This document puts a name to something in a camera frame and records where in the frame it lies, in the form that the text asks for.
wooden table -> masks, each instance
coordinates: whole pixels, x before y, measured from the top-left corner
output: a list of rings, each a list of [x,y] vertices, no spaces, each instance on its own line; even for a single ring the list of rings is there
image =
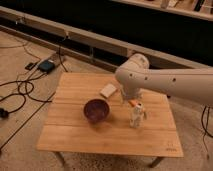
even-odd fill
[[[53,151],[64,164],[59,152],[82,152],[158,157],[182,157],[183,152],[171,109],[165,95],[142,90],[142,103],[147,120],[137,129],[130,128],[132,107],[123,103],[120,92],[107,102],[110,114],[97,125],[84,117],[87,101],[100,98],[99,92],[108,83],[120,89],[112,74],[64,73],[44,124],[38,150]]]

bowl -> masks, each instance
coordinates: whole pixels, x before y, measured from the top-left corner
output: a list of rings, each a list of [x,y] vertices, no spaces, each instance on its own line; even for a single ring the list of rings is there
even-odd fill
[[[103,121],[109,111],[109,105],[102,99],[90,100],[84,106],[84,115],[92,124]]]

floor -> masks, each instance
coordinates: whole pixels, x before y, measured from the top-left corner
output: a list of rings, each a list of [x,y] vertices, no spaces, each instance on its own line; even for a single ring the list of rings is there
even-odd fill
[[[0,31],[0,47],[19,45],[20,38],[15,38]],[[49,57],[52,50],[39,45],[29,43],[27,50],[45,59]],[[78,61],[72,57],[66,57],[64,65],[70,72],[95,72],[108,73],[101,68]],[[0,48],[0,84],[15,80],[17,75],[26,72],[24,67],[36,59],[26,54],[23,48],[2,49]],[[42,80],[35,81],[34,96],[46,99],[55,91],[62,67],[58,67],[49,76]],[[14,86],[0,88],[0,96],[5,96],[11,92]],[[11,98],[0,107],[12,110],[21,103],[21,98]],[[68,170],[76,171],[210,171],[213,170],[213,141],[206,138],[209,147],[210,159],[206,159],[206,150],[202,142],[202,130],[200,116],[203,106],[196,103],[171,97],[170,105],[177,124],[180,140],[183,147],[183,158],[166,158],[156,168],[149,169],[149,164],[154,158],[142,156],[117,156],[63,153],[67,161]],[[0,119],[0,146],[16,131],[19,126],[26,121],[30,115],[38,108],[40,103],[27,100],[22,110],[12,114],[9,119]],[[36,150],[36,144],[44,123],[49,105],[45,105],[16,136],[2,149],[0,156],[0,170],[64,170],[56,157],[51,152]],[[212,116],[210,118],[210,129],[213,130]]]

cable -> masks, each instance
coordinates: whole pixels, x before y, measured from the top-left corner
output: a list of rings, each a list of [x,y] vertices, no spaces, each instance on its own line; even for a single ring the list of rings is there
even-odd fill
[[[61,46],[62,46],[62,43],[63,43],[66,39],[67,39],[67,37],[65,37],[65,38],[59,43],[58,57],[59,57],[61,66],[64,68],[64,71],[65,71],[65,72],[68,72],[68,70],[67,70],[66,67],[64,66],[63,61],[62,61],[62,59],[61,59]]]
[[[208,131],[208,124],[209,124],[209,113],[210,113],[210,108],[208,108],[208,113],[207,113],[207,118],[206,118],[206,127],[205,128],[207,131]],[[204,144],[206,152],[207,152],[207,159],[209,159],[209,150],[208,150],[208,146],[205,142],[205,137],[206,137],[207,131],[205,131],[203,134],[203,144]]]
[[[207,117],[206,117],[206,124],[204,124],[204,115],[205,115],[207,109],[208,109],[208,111],[207,111]],[[201,116],[201,124],[202,124],[202,127],[203,127],[203,129],[204,129],[203,144],[204,144],[205,149],[206,149],[206,152],[207,152],[207,159],[210,158],[210,155],[209,155],[208,146],[207,146],[207,144],[206,144],[206,142],[205,142],[205,137],[206,137],[206,135],[207,135],[208,137],[213,138],[212,134],[210,134],[210,133],[208,132],[210,110],[211,110],[210,107],[205,106],[205,108],[204,108],[204,110],[203,110],[203,112],[202,112],[202,116]]]
[[[6,99],[8,99],[8,98],[10,98],[10,97],[13,97],[13,96],[21,96],[21,97],[23,97],[24,101],[22,102],[22,104],[21,104],[17,109],[14,109],[14,110],[8,112],[8,114],[15,113],[15,112],[19,111],[19,110],[25,105],[25,103],[26,103],[26,101],[27,101],[27,99],[26,99],[26,97],[25,97],[24,95],[19,94],[19,93],[15,93],[15,94],[9,94],[8,96],[3,97],[3,98],[0,100],[0,102],[4,101],[4,100],[6,100]]]
[[[46,101],[50,100],[54,96],[55,92],[52,93]],[[10,140],[35,116],[36,113],[45,105],[46,103],[44,102],[41,104],[41,106],[38,107],[38,109],[33,112],[33,114],[4,142],[4,144],[0,147],[0,151],[10,142]]]
[[[201,124],[202,124],[203,130],[206,132],[206,135],[209,136],[210,138],[213,138],[213,135],[206,129],[206,126],[204,124],[204,115],[205,115],[206,109],[207,109],[207,106],[203,110],[203,113],[202,113],[202,116],[201,116]]]

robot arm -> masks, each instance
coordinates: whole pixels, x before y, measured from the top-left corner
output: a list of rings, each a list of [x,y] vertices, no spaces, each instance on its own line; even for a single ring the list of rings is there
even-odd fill
[[[213,69],[149,69],[147,58],[133,55],[115,73],[125,100],[138,97],[140,88],[177,96],[213,107]]]

